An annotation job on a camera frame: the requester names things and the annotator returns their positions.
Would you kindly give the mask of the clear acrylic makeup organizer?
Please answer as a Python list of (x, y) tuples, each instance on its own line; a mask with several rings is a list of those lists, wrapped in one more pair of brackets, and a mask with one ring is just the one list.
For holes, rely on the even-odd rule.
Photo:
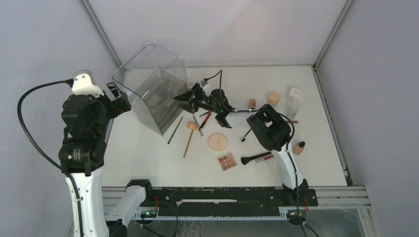
[(183, 58), (153, 43), (123, 63), (113, 80), (127, 94), (138, 120), (161, 136), (182, 111), (174, 97), (188, 90)]

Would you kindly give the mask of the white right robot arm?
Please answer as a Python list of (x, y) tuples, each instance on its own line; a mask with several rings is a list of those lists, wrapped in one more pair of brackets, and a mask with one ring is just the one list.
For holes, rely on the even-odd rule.
[(256, 110), (237, 110), (229, 104), (222, 89), (214, 89), (210, 95), (206, 95), (198, 83), (175, 96), (174, 101), (191, 114), (199, 109), (215, 113), (215, 119), (221, 127), (249, 126), (260, 145), (270, 151), (277, 161), (286, 201), (291, 205), (299, 205), (304, 201), (309, 185), (293, 156), (291, 139), (295, 127), (288, 117), (269, 104)]

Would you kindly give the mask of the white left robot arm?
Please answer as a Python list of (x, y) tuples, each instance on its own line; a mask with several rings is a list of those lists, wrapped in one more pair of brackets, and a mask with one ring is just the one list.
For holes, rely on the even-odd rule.
[(89, 85), (74, 92), (63, 104), (64, 139), (58, 157), (73, 200), (76, 237), (125, 237), (137, 208), (150, 205), (155, 198), (150, 180), (131, 180), (112, 212), (104, 213), (105, 134), (111, 119), (131, 110), (125, 92), (114, 82), (107, 87), (114, 100)]

